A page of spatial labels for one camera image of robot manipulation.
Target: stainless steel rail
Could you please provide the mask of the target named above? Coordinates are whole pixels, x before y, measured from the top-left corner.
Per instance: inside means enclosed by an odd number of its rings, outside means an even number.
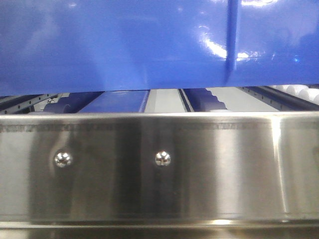
[[[0,181],[0,235],[316,238],[319,113],[1,116]]]

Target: screw head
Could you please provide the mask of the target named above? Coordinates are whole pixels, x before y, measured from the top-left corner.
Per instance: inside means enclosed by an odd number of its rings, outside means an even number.
[[[58,152],[54,157],[55,165],[59,168],[65,168],[70,166],[73,162],[73,157],[70,153],[61,151]]]
[[[170,164],[170,155],[165,151],[158,152],[155,156],[155,163],[158,166],[168,166]]]

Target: blue panel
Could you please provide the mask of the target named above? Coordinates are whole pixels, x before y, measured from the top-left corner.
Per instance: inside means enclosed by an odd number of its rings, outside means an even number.
[[[149,91],[105,92],[80,113],[144,112]]]
[[[1,0],[0,96],[317,83],[318,19],[317,0]]]

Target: white roller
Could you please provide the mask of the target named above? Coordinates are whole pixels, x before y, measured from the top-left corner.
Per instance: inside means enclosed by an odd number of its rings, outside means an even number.
[[[319,89],[307,88],[300,91],[298,97],[306,101],[313,102],[319,96]]]
[[[282,92],[286,92],[289,86],[290,85],[280,85],[280,86],[277,86],[276,89]]]
[[[319,105],[319,95],[314,98],[313,102]]]
[[[293,96],[298,96],[300,91],[303,89],[308,89],[308,86],[305,85],[290,85],[287,87],[287,93]]]

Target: conveyor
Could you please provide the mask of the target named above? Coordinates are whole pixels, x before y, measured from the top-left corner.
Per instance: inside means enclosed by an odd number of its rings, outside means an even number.
[[[0,239],[315,239],[315,0],[0,1]]]

